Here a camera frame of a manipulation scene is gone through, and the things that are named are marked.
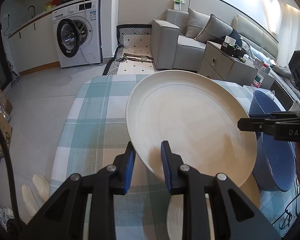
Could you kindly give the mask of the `clear plastic water bottle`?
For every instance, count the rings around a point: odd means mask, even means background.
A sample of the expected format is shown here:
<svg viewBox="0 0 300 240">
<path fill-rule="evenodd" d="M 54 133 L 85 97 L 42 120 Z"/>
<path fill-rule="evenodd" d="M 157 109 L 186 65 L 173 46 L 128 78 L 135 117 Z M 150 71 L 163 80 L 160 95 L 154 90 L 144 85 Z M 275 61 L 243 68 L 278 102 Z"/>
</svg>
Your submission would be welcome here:
<svg viewBox="0 0 300 240">
<path fill-rule="evenodd" d="M 256 88 L 260 88 L 260 86 L 262 85 L 262 82 L 264 80 L 264 77 L 267 74 L 267 69 L 268 69 L 268 64 L 267 63 L 263 63 L 262 67 L 260 67 L 256 73 L 256 76 L 253 79 L 252 82 L 252 86 L 256 87 Z"/>
</svg>

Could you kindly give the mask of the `black box on cabinet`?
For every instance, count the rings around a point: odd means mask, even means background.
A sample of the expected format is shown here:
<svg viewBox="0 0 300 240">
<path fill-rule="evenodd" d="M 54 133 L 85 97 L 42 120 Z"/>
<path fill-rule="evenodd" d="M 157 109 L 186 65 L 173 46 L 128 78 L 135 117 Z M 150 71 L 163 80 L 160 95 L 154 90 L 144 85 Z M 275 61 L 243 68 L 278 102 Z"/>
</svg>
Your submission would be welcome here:
<svg viewBox="0 0 300 240">
<path fill-rule="evenodd" d="M 239 59 L 246 54 L 246 51 L 236 44 L 236 39 L 225 36 L 224 41 L 221 43 L 221 51 L 231 57 Z"/>
</svg>

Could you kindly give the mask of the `large cream plate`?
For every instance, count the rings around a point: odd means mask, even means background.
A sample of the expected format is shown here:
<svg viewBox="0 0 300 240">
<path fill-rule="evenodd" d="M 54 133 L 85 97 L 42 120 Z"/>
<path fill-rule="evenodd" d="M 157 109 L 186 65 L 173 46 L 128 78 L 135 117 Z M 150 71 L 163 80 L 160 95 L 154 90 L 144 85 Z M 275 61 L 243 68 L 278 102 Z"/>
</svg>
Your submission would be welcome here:
<svg viewBox="0 0 300 240">
<path fill-rule="evenodd" d="M 154 73 L 132 90 L 126 106 L 130 140 L 144 165 L 164 179 L 161 143 L 202 174 L 226 174 L 237 186 L 251 175 L 257 142 L 238 129 L 247 117 L 240 102 L 221 85 L 182 70 Z"/>
</svg>

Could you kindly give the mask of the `beige bedside cabinet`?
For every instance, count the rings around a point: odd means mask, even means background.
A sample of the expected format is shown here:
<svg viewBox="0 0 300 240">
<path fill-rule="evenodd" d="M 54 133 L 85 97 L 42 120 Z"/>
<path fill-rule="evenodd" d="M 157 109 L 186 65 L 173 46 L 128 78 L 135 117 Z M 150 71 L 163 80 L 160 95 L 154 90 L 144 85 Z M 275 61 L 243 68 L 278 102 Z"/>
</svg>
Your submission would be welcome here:
<svg viewBox="0 0 300 240">
<path fill-rule="evenodd" d="M 243 63 L 221 51 L 221 45 L 207 41 L 198 74 L 213 80 L 251 85 L 257 74 L 252 63 Z"/>
</svg>

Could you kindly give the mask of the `white washing machine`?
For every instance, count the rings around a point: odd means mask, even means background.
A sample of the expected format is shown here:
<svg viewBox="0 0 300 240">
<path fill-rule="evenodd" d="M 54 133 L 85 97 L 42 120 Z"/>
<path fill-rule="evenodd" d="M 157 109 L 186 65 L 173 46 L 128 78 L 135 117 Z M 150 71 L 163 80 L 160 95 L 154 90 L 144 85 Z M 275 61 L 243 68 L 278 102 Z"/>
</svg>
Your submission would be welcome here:
<svg viewBox="0 0 300 240">
<path fill-rule="evenodd" d="M 82 1 L 55 10 L 52 26 L 62 68 L 102 62 L 100 0 Z"/>
</svg>

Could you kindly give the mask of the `patterned floor mat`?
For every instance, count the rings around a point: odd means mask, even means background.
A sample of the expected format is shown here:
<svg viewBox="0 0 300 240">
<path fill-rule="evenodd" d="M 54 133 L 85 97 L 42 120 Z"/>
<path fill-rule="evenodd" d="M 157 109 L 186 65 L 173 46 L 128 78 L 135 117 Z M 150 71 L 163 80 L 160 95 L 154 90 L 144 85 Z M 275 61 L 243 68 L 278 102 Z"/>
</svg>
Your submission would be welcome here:
<svg viewBox="0 0 300 240">
<path fill-rule="evenodd" d="M 121 24 L 116 28 L 117 48 L 103 75 L 149 75 L 157 71 L 151 54 L 150 24 Z"/>
</svg>

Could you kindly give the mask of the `dark grey cushion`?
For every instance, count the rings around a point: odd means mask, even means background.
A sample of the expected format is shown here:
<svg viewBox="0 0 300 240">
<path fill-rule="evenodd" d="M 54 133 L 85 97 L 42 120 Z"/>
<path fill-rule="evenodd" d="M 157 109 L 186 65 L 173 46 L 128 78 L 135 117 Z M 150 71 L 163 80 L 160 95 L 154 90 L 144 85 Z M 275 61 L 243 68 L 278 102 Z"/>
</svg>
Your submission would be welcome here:
<svg viewBox="0 0 300 240">
<path fill-rule="evenodd" d="M 195 40 L 206 43 L 207 41 L 217 40 L 224 36 L 230 36 L 232 31 L 233 28 L 230 25 L 217 18 L 214 14 L 211 14 L 207 24 L 199 32 Z"/>
</svg>

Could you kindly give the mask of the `large blue bowl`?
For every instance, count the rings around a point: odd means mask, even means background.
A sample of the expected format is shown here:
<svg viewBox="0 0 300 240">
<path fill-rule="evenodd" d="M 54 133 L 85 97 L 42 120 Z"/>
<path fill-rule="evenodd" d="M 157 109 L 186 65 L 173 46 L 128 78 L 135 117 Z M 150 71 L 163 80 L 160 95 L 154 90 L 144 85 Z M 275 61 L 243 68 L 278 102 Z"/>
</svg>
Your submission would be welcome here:
<svg viewBox="0 0 300 240">
<path fill-rule="evenodd" d="M 250 114 L 270 114 L 281 109 L 274 99 L 256 90 L 250 105 Z M 272 136 L 257 133 L 257 158 L 253 176 L 263 191 L 288 191 L 296 176 L 295 153 L 290 142 L 274 140 Z"/>
</svg>

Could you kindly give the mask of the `teal plaid tablecloth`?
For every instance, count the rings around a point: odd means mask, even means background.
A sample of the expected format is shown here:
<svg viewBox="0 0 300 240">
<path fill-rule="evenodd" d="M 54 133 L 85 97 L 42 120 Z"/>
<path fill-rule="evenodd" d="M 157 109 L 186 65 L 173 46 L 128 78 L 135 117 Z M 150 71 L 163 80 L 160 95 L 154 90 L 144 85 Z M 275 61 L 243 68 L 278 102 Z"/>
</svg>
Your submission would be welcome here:
<svg viewBox="0 0 300 240">
<path fill-rule="evenodd" d="M 126 104 L 142 79 L 142 75 L 99 76 L 81 86 L 58 142 L 51 193 L 71 174 L 94 174 L 125 152 Z M 128 193 L 114 199 L 117 239 L 168 239 L 169 200 L 165 184 L 136 158 Z"/>
</svg>

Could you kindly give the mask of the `grey sofa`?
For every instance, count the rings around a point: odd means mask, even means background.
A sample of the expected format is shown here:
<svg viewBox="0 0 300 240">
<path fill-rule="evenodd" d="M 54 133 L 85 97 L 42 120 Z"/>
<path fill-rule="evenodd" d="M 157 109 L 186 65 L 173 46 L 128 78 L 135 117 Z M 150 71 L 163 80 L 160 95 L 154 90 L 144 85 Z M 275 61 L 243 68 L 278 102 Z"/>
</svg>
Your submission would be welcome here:
<svg viewBox="0 0 300 240">
<path fill-rule="evenodd" d="M 151 54 L 158 70 L 181 69 L 197 72 L 202 62 L 206 44 L 185 36 L 188 12 L 166 10 L 165 20 L 152 21 Z M 249 56 L 253 49 L 262 56 L 277 59 L 279 42 L 261 27 L 238 14 L 229 24 Z"/>
</svg>

